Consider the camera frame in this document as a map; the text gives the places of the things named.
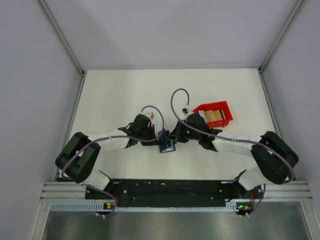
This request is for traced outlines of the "blue leather card holder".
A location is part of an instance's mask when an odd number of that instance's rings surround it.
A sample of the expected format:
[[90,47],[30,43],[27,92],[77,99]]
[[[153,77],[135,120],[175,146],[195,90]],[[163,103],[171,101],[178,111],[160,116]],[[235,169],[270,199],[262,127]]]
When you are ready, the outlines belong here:
[[168,138],[170,132],[164,131],[158,138],[158,148],[161,154],[174,152],[176,150],[176,142]]

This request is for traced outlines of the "red plastic bin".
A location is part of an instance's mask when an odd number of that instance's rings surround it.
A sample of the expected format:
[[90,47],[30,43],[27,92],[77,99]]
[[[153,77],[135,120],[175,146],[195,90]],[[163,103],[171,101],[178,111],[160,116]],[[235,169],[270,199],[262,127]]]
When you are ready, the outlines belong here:
[[199,114],[210,128],[224,128],[234,120],[227,101],[201,104],[193,112]]

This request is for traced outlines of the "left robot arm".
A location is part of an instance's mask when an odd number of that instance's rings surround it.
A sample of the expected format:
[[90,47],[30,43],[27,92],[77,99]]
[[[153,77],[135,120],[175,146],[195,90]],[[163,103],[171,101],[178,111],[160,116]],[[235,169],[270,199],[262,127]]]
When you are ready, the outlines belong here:
[[87,136],[82,132],[75,133],[55,160],[61,170],[61,177],[77,184],[90,185],[102,198],[109,198],[114,191],[111,178],[95,169],[100,153],[116,149],[128,149],[141,143],[143,146],[154,146],[164,132],[156,135],[152,123],[152,113],[139,113],[127,126],[98,135]]

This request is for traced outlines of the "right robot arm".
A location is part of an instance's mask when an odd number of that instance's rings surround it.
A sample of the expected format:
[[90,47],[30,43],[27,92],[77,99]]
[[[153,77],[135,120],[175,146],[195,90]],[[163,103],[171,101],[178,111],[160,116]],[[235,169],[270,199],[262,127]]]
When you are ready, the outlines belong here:
[[236,178],[233,192],[245,198],[253,188],[273,183],[282,185],[294,180],[294,167],[298,155],[275,133],[267,131],[258,136],[230,134],[221,129],[210,128],[197,113],[179,120],[167,136],[176,143],[197,141],[205,150],[228,152],[254,159],[255,166]]

